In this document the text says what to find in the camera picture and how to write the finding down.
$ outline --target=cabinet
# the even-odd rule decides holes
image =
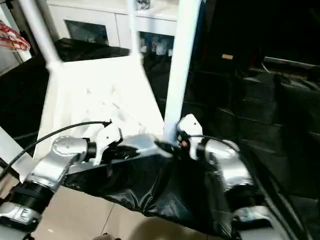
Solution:
[[[126,0],[48,0],[47,4],[60,38],[131,48]],[[156,52],[158,48],[159,55],[170,54],[178,0],[153,0],[150,9],[136,15],[142,52]]]
[[[49,5],[60,38],[69,38],[119,47],[114,13]]]

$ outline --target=small label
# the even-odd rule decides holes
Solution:
[[[223,59],[232,60],[234,58],[234,56],[233,55],[229,55],[229,54],[222,54],[222,58]]]

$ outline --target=white pole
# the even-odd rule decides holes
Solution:
[[[23,148],[0,127],[0,157],[9,164],[22,150]],[[36,161],[25,153],[12,165],[12,168],[19,174],[20,181],[23,182],[35,165]]]
[[[136,10],[137,4],[136,0],[127,0],[127,7],[128,7],[128,19],[129,19],[129,27],[131,33],[131,42],[132,48],[130,55],[136,55],[141,57],[140,52],[140,36],[139,32],[137,31],[137,23],[136,23]]]
[[[54,67],[54,65],[59,64],[61,60],[35,1],[19,0],[19,3],[43,54],[47,67]]]
[[[176,139],[202,0],[180,0],[164,117],[164,139]]]

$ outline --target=beige floor tile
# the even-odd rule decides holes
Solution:
[[[92,240],[101,234],[113,203],[60,187],[33,237],[37,240]]]
[[[0,182],[0,198],[4,199],[11,188],[17,185],[19,181],[11,175],[8,175],[4,178],[2,182]]]
[[[121,240],[206,240],[207,236],[158,217],[115,204],[103,230]]]
[[[224,239],[221,238],[221,237],[208,235],[208,236],[207,236],[207,240],[224,240]]]

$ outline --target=red object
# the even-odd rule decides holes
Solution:
[[[28,51],[30,44],[18,32],[0,20],[0,46],[14,51]]]

